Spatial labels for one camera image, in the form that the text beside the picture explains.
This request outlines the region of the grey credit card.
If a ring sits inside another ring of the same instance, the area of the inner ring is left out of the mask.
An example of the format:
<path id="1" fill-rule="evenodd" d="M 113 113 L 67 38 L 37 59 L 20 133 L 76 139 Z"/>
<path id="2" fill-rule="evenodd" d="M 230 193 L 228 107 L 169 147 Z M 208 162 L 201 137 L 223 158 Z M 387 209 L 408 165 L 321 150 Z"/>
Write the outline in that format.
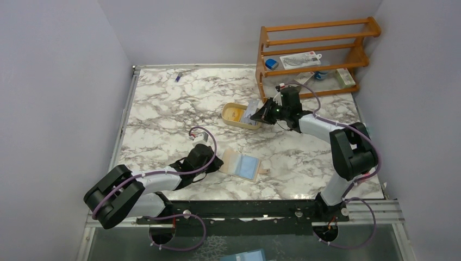
<path id="1" fill-rule="evenodd" d="M 244 115 L 254 115 L 258 111 L 258 105 L 259 101 L 258 100 L 251 100 L 248 103 L 247 108 L 245 109 Z"/>

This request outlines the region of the white VIP credit card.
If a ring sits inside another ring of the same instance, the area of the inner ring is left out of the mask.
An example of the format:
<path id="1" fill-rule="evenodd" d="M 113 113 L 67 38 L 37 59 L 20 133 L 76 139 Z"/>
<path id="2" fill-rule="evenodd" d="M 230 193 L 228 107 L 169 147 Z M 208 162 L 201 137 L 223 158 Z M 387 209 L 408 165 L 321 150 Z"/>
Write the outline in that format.
<path id="1" fill-rule="evenodd" d="M 251 126 L 256 126 L 258 124 L 257 121 L 251 119 L 251 115 L 244 115 L 240 119 L 240 123 L 251 125 Z"/>

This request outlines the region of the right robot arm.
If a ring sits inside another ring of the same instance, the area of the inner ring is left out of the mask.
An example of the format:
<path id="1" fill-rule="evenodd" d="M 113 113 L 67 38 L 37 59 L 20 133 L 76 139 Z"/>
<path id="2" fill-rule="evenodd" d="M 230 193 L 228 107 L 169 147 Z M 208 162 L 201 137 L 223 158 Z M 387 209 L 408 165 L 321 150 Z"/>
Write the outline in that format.
<path id="1" fill-rule="evenodd" d="M 377 168 L 379 155 L 371 144 L 366 127 L 361 122 L 346 125 L 320 117 L 316 111 L 304 110 L 299 91 L 282 88 L 269 98 L 251 120 L 274 125 L 284 121 L 290 130 L 314 136 L 330 144 L 335 174 L 320 192 L 314 206 L 314 215 L 327 221 L 335 215 L 335 206 L 351 190 L 360 175 Z"/>

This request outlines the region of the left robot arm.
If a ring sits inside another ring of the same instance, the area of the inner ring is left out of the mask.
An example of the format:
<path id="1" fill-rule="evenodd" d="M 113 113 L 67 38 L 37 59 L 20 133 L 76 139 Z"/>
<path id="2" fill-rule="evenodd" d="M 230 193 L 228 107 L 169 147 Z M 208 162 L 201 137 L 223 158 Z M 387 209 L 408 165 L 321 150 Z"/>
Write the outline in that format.
<path id="1" fill-rule="evenodd" d="M 83 200 L 105 229 L 132 217 L 151 216 L 157 223 L 164 223 L 169 220 L 171 209 L 162 193 L 185 188 L 196 176 L 216 172 L 223 164 L 210 146 L 197 144 L 186 157 L 163 169 L 142 172 L 117 165 Z"/>

